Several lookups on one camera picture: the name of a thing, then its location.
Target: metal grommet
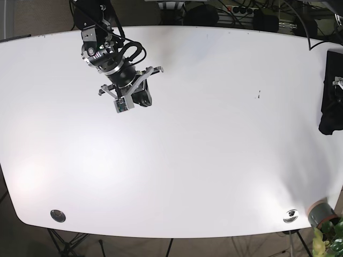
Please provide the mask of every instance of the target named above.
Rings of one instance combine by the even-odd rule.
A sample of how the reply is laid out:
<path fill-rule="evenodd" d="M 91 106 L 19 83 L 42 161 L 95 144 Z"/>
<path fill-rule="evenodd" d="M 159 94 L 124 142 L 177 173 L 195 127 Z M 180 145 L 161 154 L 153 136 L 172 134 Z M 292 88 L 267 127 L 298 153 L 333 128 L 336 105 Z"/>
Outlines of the metal grommet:
<path fill-rule="evenodd" d="M 298 218 L 298 216 L 299 216 L 299 212 L 297 210 L 289 210 L 284 215 L 284 222 L 291 223 L 295 221 Z"/>
<path fill-rule="evenodd" d="M 88 54 L 89 54 L 90 56 L 93 56 L 93 55 L 95 54 L 94 49 L 90 47 L 90 48 L 88 49 Z"/>
<path fill-rule="evenodd" d="M 60 210 L 52 210 L 50 215 L 57 222 L 65 222 L 65 215 Z"/>

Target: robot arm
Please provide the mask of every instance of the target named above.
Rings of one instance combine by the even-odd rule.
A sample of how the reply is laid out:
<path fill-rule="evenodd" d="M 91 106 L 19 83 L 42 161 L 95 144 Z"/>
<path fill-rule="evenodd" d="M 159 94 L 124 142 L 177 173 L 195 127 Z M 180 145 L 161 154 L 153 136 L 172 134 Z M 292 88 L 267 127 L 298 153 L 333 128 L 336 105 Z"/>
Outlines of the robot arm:
<path fill-rule="evenodd" d="M 162 67 L 149 67 L 145 71 L 136 71 L 135 65 L 146 57 L 146 50 L 136 41 L 127 39 L 110 0 L 69 0 L 75 6 L 74 23 L 81 30 L 82 59 L 90 67 L 103 73 L 112 84 L 103 85 L 99 95 L 109 94 L 114 98 L 117 112 L 134 108 L 134 103 L 143 107 L 152 105 L 147 78 Z M 115 21 L 120 32 L 113 32 L 111 22 Z M 125 52 L 134 47 L 136 51 L 129 57 Z M 144 57 L 132 63 L 141 53 Z"/>

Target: black equipment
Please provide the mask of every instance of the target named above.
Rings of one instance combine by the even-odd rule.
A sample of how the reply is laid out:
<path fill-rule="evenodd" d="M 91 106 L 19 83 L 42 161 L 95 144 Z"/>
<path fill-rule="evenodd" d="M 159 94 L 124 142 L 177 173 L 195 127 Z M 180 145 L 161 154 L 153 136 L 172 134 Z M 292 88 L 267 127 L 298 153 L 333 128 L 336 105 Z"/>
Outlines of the black equipment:
<path fill-rule="evenodd" d="M 183 19 L 186 26 L 213 27 L 217 24 L 219 15 L 215 7 L 205 4 L 189 10 Z"/>
<path fill-rule="evenodd" d="M 342 0 L 307 0 L 306 2 L 321 2 L 333 13 L 343 16 L 343 1 Z"/>
<path fill-rule="evenodd" d="M 163 68 L 148 67 L 145 71 L 136 71 L 135 65 L 145 59 L 146 50 L 139 42 L 125 37 L 110 0 L 69 1 L 75 7 L 74 24 L 81 30 L 84 42 L 82 59 L 112 82 L 109 86 L 101 86 L 99 95 L 107 93 L 112 96 L 118 113 L 134 108 L 134 103 L 143 107 L 151 106 L 152 98 L 146 79 L 163 72 Z M 114 34 L 111 22 L 115 22 L 120 35 Z M 124 57 L 131 47 L 136 48 L 136 51 L 131 56 Z M 142 51 L 144 57 L 132 63 Z"/>
<path fill-rule="evenodd" d="M 322 101 L 322 119 L 319 131 L 332 135 L 333 131 L 343 130 L 343 55 L 328 51 Z"/>

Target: floor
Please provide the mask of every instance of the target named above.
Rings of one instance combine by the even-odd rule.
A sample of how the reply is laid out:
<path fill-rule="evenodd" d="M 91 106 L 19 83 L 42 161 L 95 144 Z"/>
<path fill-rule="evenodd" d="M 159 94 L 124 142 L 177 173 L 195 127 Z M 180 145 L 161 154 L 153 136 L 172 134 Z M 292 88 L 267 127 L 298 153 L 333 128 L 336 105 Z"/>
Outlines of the floor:
<path fill-rule="evenodd" d="M 160 12 L 155 2 L 143 0 L 112 0 L 123 26 L 157 25 Z M 67 0 L 21 0 L 16 2 L 14 11 L 14 35 L 40 35 L 68 31 L 73 25 Z M 5 185 L 0 181 L 0 196 Z M 343 196 L 336 206 L 337 213 L 343 210 Z M 311 249 L 312 230 L 301 230 L 305 242 Z M 59 231 L 65 239 L 71 239 L 75 233 Z M 160 257 L 165 256 L 169 239 L 123 238 L 91 235 L 76 252 L 86 256 L 102 256 L 98 240 L 104 241 L 107 256 L 115 257 Z M 300 240 L 294 236 L 296 257 L 308 256 Z M 22 223 L 16 216 L 9 196 L 0 205 L 0 256 L 54 257 L 58 256 L 47 230 Z M 290 256 L 289 238 L 283 233 L 264 235 L 175 239 L 170 257 L 274 257 Z"/>

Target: power strip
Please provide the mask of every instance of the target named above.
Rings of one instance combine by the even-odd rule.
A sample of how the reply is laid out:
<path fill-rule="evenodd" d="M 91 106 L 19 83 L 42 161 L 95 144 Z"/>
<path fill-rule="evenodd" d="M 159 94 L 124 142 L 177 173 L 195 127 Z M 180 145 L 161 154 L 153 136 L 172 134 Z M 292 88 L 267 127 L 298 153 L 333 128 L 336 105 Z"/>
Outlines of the power strip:
<path fill-rule="evenodd" d="M 255 11 L 258 10 L 258 8 L 246 8 L 238 5 L 226 5 L 226 9 L 224 6 L 222 9 L 224 11 L 231 11 L 235 16 L 238 17 L 253 17 Z"/>

